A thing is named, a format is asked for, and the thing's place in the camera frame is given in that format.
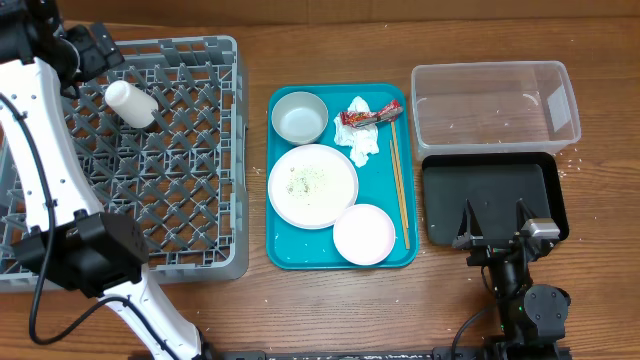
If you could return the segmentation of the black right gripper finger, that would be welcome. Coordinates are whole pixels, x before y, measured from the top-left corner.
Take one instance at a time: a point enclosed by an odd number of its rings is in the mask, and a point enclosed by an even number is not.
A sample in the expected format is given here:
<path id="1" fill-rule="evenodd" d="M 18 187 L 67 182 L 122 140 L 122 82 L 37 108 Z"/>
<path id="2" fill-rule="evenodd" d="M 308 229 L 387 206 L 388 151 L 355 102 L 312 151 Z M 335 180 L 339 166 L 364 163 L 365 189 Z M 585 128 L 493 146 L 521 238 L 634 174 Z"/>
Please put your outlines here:
<path id="1" fill-rule="evenodd" d="M 471 249 L 480 246 L 483 240 L 483 233 L 471 202 L 466 200 L 461 224 L 457 236 L 452 242 L 452 247 L 455 249 Z"/>
<path id="2" fill-rule="evenodd" d="M 533 235 L 537 215 L 520 198 L 516 201 L 516 227 L 520 234 Z"/>

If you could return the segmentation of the white plastic cup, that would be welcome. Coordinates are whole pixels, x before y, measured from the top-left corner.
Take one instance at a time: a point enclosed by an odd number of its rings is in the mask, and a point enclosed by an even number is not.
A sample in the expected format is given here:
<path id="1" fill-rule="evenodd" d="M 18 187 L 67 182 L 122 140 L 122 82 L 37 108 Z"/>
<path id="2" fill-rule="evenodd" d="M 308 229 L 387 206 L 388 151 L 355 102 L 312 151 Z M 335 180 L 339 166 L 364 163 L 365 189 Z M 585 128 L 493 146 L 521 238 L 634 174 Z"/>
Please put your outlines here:
<path id="1" fill-rule="evenodd" d="M 129 82 L 118 80 L 104 94 L 107 105 L 129 126 L 145 128 L 154 121 L 157 101 Z"/>

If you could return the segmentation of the small pink plate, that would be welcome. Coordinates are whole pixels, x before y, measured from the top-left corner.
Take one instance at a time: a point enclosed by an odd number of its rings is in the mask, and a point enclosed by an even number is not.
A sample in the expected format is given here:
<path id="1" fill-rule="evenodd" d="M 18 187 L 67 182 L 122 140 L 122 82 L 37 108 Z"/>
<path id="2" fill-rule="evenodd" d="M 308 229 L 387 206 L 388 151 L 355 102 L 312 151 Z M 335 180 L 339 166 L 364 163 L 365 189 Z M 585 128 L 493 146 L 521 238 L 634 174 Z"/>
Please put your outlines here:
<path id="1" fill-rule="evenodd" d="M 390 255 L 395 241 L 393 221 L 374 205 L 353 205 L 333 225 L 333 242 L 338 253 L 355 265 L 382 262 Z"/>

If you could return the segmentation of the white napkin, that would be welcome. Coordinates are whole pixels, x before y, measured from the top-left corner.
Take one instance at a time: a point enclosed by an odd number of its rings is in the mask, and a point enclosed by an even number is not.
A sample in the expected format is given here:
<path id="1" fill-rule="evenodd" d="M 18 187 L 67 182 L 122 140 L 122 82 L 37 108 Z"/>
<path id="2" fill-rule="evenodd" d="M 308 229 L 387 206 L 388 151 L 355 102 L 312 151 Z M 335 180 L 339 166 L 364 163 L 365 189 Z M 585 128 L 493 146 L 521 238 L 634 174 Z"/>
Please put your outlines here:
<path id="1" fill-rule="evenodd" d="M 370 155 L 379 153 L 378 128 L 375 124 L 353 128 L 342 124 L 340 115 L 334 118 L 334 142 L 338 146 L 349 147 L 349 158 L 358 168 L 363 167 Z"/>

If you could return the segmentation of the red snack wrapper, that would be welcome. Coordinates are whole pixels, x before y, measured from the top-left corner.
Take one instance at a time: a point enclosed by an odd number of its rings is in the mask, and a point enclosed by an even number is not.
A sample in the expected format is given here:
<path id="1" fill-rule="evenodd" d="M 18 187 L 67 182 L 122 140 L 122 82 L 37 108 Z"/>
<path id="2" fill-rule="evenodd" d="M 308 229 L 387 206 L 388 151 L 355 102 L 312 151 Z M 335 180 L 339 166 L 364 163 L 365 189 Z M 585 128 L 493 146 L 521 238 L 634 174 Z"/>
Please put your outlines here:
<path id="1" fill-rule="evenodd" d="M 404 112 L 404 107 L 397 100 L 391 101 L 378 112 L 345 111 L 340 113 L 344 126 L 362 128 L 380 122 L 393 122 Z"/>

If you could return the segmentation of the white plate with rice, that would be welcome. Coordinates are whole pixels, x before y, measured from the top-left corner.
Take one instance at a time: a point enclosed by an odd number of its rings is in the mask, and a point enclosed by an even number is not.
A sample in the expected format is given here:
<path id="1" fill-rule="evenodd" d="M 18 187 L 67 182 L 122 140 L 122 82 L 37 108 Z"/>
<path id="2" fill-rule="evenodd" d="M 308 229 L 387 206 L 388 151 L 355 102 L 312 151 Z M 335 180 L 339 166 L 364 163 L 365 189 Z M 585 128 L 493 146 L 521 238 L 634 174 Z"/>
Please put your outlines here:
<path id="1" fill-rule="evenodd" d="M 351 161 L 321 144 L 295 147 L 272 167 L 269 201 L 286 223 L 305 230 L 332 226 L 355 204 L 359 180 Z"/>

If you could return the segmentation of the grey metal bowl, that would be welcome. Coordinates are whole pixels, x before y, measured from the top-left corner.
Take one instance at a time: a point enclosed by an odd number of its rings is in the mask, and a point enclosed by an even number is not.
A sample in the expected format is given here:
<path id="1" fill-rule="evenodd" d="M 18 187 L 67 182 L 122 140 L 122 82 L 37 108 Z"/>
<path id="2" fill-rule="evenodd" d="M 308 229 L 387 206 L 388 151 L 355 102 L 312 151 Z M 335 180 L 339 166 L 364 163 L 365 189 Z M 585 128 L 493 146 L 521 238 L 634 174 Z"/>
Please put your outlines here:
<path id="1" fill-rule="evenodd" d="M 315 142 L 328 125 L 328 108 L 315 94 L 293 92 L 280 98 L 271 111 L 271 124 L 288 143 L 299 146 Z"/>

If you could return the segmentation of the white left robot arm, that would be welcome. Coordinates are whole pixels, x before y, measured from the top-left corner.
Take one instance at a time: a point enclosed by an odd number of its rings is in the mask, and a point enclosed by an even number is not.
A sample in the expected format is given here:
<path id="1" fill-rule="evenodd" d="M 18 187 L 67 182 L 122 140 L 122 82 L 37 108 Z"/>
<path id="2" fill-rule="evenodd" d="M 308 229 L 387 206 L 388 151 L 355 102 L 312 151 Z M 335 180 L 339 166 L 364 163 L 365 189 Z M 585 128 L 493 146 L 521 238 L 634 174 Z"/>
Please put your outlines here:
<path id="1" fill-rule="evenodd" d="M 112 309 L 154 358 L 211 359 L 151 275 L 140 225 L 97 199 L 66 124 L 63 100 L 122 62 L 100 23 L 68 29 L 53 1 L 2 3 L 1 126 L 26 207 L 26 235 L 12 250 L 40 282 Z"/>

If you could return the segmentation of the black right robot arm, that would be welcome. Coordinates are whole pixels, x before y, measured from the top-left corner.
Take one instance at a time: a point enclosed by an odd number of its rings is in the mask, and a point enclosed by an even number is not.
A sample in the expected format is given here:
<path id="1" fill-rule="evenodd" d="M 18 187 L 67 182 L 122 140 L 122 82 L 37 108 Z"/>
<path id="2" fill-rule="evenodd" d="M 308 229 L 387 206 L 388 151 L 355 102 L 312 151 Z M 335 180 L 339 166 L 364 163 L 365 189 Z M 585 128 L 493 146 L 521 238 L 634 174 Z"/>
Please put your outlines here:
<path id="1" fill-rule="evenodd" d="M 489 272 L 482 278 L 495 303 L 460 327 L 450 346 L 453 359 L 464 356 L 458 348 L 464 331 L 493 309 L 498 311 L 502 333 L 471 350 L 472 359 L 572 359 L 571 351 L 558 345 L 566 335 L 571 297 L 561 288 L 535 284 L 529 270 L 531 262 L 553 250 L 560 240 L 560 229 L 553 219 L 535 215 L 522 199 L 516 202 L 516 217 L 516 231 L 509 239 L 490 239 L 483 235 L 471 204 L 463 208 L 452 246 L 470 252 L 468 266 Z"/>

